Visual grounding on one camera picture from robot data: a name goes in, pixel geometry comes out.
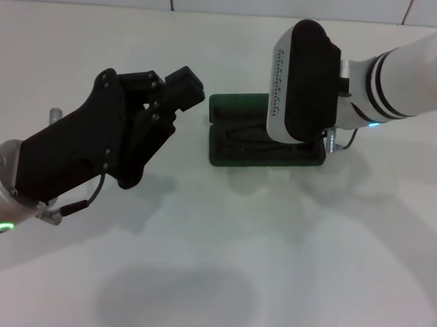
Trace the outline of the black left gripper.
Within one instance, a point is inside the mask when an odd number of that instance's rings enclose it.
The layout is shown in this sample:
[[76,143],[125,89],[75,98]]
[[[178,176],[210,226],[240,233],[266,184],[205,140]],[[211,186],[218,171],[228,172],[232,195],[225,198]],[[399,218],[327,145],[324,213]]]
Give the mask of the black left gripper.
[[175,132],[169,109],[129,103],[146,90],[147,74],[102,71],[86,101],[71,114],[24,140],[14,188],[22,198],[44,203],[98,176],[117,161],[129,114],[125,188],[137,185],[144,167]]

